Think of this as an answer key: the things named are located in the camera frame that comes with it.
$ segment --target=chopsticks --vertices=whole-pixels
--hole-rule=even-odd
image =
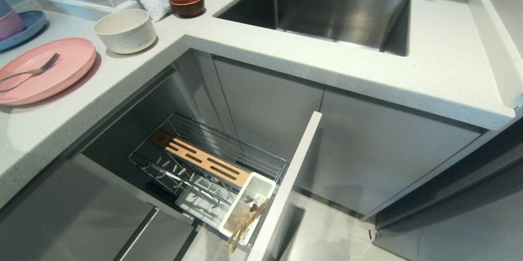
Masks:
[[[234,237],[237,236],[236,241],[230,248],[231,253],[234,253],[234,250],[236,250],[236,247],[238,246],[239,239],[241,239],[241,236],[247,231],[247,228],[252,224],[252,222],[254,222],[254,220],[264,211],[264,209],[267,207],[267,203],[269,203],[269,199],[266,199],[264,203],[258,209],[256,209],[256,211],[247,213],[247,215],[239,223],[236,231],[228,238],[226,241],[226,246],[229,246]]]

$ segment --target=stainless steel sink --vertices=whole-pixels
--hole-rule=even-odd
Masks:
[[[238,0],[215,17],[407,55],[410,0]]]

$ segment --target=pink plate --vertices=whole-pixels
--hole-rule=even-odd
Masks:
[[[69,38],[48,42],[21,54],[2,69],[0,79],[38,69],[54,53],[60,54],[51,69],[41,75],[23,74],[0,83],[0,104],[24,105],[43,100],[77,82],[93,66],[96,51],[93,42]]]

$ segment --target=white quartz countertop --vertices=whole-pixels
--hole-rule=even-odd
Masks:
[[[158,41],[123,56],[106,50],[93,21],[45,11],[49,28],[0,53],[0,66],[42,43],[84,37],[99,56],[71,89],[47,101],[0,107],[0,207],[73,141],[187,49],[194,48],[412,107],[499,129],[515,117],[503,105],[465,0],[411,0],[407,57],[212,17],[233,0],[205,0],[195,19],[169,16]]]

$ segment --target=metal fork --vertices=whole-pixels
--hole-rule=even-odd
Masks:
[[[56,60],[58,59],[58,57],[60,57],[60,54],[58,53],[55,53],[50,59],[49,61],[45,62],[45,64],[43,64],[42,67],[40,67],[39,69],[33,69],[33,70],[29,70],[29,71],[26,71],[26,72],[21,72],[21,73],[16,73],[16,74],[13,74],[13,75],[9,75],[8,77],[4,78],[4,79],[0,79],[0,82],[3,82],[5,80],[8,80],[12,77],[15,77],[15,76],[18,76],[18,75],[22,75],[22,74],[32,74],[32,75],[39,75],[39,74],[42,74],[44,73],[45,71],[49,70],[53,65],[54,65],[54,62],[56,62]]]

